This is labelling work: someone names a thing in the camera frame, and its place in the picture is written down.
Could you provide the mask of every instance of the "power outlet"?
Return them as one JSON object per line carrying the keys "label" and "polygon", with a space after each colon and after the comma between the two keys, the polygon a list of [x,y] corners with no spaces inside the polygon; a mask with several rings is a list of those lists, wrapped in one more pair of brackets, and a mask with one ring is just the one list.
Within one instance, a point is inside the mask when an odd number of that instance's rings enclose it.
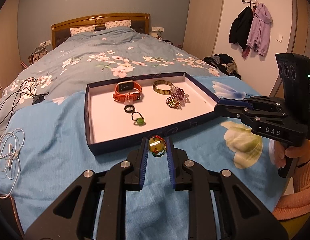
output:
{"label": "power outlet", "polygon": [[40,46],[48,46],[48,45],[50,45],[50,44],[51,44],[51,41],[48,40],[48,41],[42,42],[42,43],[40,44]]}
{"label": "power outlet", "polygon": [[158,38],[158,34],[157,33],[151,33],[151,36],[154,38]]}
{"label": "power outlet", "polygon": [[163,32],[164,28],[163,27],[152,27],[152,31],[153,32],[159,32],[159,31]]}

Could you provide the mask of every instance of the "wooden headboard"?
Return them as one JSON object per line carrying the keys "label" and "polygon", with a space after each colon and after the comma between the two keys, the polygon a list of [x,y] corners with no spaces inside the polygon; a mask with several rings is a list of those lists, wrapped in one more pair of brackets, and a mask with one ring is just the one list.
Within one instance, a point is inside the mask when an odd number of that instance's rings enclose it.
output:
{"label": "wooden headboard", "polygon": [[148,34],[148,13],[110,13],[81,17],[51,26],[51,40],[53,49],[58,47],[70,37],[70,28],[86,27],[96,25],[95,30],[105,30],[105,22],[131,20],[131,28],[138,33]]}

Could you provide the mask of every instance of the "bed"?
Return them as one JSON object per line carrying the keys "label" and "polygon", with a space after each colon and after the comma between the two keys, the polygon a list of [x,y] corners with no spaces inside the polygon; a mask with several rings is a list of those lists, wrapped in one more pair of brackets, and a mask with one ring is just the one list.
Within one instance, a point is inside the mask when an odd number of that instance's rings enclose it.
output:
{"label": "bed", "polygon": [[[132,28],[105,29],[105,21],[132,20]],[[13,197],[22,231],[83,171],[108,170],[137,147],[94,156],[84,129],[87,83],[143,74],[187,72],[219,97],[242,99],[258,93],[236,77],[228,77],[185,51],[148,35],[148,14],[110,14],[83,17],[52,26],[54,50],[23,70],[3,90],[1,102],[18,90],[22,80],[39,80],[36,94],[49,94],[32,105],[23,94],[5,129],[22,128],[21,173]],[[93,32],[70,37],[70,28],[96,25]],[[0,120],[11,108],[8,100]],[[231,170],[273,211],[286,179],[277,175],[269,156],[269,140],[253,135],[240,121],[216,118],[172,136],[174,145],[206,169]],[[0,174],[0,194],[12,180]],[[148,158],[141,192],[127,193],[127,239],[186,239],[188,195],[170,186],[166,158]]]}

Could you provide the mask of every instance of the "hand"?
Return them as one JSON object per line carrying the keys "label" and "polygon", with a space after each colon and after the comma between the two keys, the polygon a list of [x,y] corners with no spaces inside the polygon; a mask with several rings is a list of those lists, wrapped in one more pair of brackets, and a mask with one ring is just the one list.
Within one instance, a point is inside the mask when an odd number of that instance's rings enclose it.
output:
{"label": "hand", "polygon": [[274,158],[275,165],[278,168],[284,168],[286,165],[285,156],[289,158],[299,158],[297,165],[306,163],[310,159],[310,140],[305,140],[301,147],[288,147],[286,150],[284,146],[278,142],[274,142]]}

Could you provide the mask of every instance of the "floral pillowcase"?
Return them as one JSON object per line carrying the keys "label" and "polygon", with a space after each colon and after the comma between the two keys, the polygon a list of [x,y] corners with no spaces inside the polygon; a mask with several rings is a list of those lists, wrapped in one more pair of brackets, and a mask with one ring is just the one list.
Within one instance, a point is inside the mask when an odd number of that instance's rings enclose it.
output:
{"label": "floral pillowcase", "polygon": [[87,27],[79,27],[79,28],[70,28],[70,36],[73,36],[77,33],[81,33],[81,32],[93,32],[95,31],[95,26],[96,25],[91,25],[91,26],[87,26]]}
{"label": "floral pillowcase", "polygon": [[124,27],[130,27],[132,21],[117,21],[117,22],[105,22],[106,29],[118,27],[118,26],[124,26]]}

